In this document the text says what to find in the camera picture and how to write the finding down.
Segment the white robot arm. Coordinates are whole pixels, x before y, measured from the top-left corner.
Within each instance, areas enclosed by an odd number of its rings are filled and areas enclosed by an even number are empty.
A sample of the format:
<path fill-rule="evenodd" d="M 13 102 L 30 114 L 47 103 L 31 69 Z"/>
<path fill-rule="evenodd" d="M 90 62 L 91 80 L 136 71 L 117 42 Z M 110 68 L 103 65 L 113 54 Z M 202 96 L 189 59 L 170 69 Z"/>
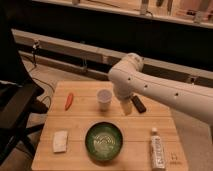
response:
<path fill-rule="evenodd" d="M 143 66 L 142 57 L 128 53 L 110 69 L 108 79 L 118 100 L 138 93 L 213 125 L 213 88 L 151 76 L 141 72 Z"/>

